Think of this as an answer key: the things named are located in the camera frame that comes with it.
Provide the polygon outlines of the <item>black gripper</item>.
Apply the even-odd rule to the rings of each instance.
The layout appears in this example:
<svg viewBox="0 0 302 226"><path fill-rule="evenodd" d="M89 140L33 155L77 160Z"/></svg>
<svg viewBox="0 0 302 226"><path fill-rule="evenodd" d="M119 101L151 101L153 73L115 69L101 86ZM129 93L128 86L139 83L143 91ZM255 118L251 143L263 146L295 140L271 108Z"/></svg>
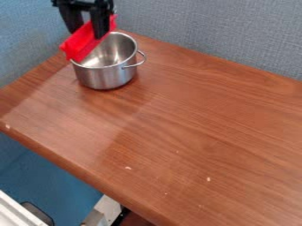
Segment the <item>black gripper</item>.
<svg viewBox="0 0 302 226"><path fill-rule="evenodd" d="M94 38L98 40L104 37L109 31L109 17L115 14L113 0L50 0L50 2L54 7L60 5L60 15L70 34L84 24L81 11L73 6L82 7L85 10L90 7L104 7L104 9L89 10Z"/></svg>

